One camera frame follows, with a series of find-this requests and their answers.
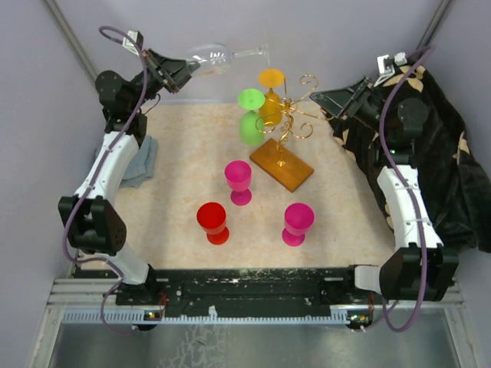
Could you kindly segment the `red plastic wine glass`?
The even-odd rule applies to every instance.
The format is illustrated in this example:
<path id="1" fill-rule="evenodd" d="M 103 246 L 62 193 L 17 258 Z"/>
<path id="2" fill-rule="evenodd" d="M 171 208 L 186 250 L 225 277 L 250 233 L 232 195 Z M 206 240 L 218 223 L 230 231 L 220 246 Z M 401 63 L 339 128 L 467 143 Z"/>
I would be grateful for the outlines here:
<path id="1" fill-rule="evenodd" d="M 229 239 L 226 210 L 218 202 L 203 204 L 196 213 L 196 220 L 211 244 L 222 245 Z"/>

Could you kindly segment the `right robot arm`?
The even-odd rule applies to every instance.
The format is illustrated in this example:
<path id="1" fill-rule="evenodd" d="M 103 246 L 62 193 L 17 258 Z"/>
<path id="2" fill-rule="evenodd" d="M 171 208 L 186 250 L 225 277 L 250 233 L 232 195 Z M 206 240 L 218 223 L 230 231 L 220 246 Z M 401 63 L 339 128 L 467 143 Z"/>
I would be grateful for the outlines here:
<path id="1" fill-rule="evenodd" d="M 357 304 L 373 291 L 388 300 L 440 301 L 453 284 L 458 257 L 432 224 L 420 179 L 419 145 L 434 117 L 423 81 L 365 77 L 310 98 L 345 138 L 345 151 L 355 155 L 395 237 L 394 253 L 382 265 L 353 266 L 354 276 L 342 285 L 344 297 Z"/>

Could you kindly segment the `orange plastic wine glass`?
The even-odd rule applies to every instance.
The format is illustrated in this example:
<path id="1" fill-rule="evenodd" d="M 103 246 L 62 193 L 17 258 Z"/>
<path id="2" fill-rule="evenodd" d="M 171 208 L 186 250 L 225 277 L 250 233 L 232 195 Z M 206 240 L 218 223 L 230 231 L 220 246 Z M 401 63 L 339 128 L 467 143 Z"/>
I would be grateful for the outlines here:
<path id="1" fill-rule="evenodd" d="M 258 76 L 259 84 L 268 89 L 264 94 L 265 102 L 259 108 L 259 116 L 266 126 L 275 127 L 282 121 L 282 100 L 274 89 L 282 86 L 284 80 L 284 74 L 278 69 L 266 69 Z"/>

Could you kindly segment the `clear wine glass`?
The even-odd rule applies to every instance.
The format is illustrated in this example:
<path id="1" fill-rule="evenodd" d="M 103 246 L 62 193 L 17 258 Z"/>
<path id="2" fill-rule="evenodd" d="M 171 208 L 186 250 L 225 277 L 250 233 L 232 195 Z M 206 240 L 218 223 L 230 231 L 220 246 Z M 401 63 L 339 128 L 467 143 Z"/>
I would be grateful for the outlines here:
<path id="1" fill-rule="evenodd" d="M 252 56 L 261 56 L 268 66 L 271 64 L 267 44 L 244 51 L 232 51 L 222 43 L 211 43 L 189 49 L 186 66 L 192 77 L 205 77 L 223 74 L 231 68 L 234 60 Z"/>

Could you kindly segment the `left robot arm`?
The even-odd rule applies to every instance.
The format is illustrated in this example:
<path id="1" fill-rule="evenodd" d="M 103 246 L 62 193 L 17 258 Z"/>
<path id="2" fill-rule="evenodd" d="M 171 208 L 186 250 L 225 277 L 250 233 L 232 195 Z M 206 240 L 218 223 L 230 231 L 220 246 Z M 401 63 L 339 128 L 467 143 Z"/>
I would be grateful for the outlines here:
<path id="1" fill-rule="evenodd" d="M 143 70 L 131 80 L 114 71 L 101 72 L 95 81 L 106 120 L 97 158 L 72 196 L 63 196 L 58 211 L 64 225 L 62 247 L 84 253 L 86 261 L 104 261 L 117 273 L 122 287 L 143 304 L 159 297 L 153 269 L 127 244 L 127 227 L 114 200 L 130 161 L 142 146 L 147 117 L 141 105 L 165 89 L 175 94 L 200 68 L 198 61 L 164 57 L 143 51 Z"/>

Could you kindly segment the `green plastic wine glass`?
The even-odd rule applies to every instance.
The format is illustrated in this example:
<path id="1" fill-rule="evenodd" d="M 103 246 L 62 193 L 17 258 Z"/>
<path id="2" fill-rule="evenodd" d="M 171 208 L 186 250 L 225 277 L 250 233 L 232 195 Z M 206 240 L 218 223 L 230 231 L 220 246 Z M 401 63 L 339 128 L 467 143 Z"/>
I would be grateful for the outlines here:
<path id="1" fill-rule="evenodd" d="M 264 103 L 264 94 L 255 88 L 245 89 L 238 96 L 239 106 L 246 110 L 239 123 L 239 138 L 245 145 L 258 146 L 264 140 L 264 125 L 258 114 Z"/>

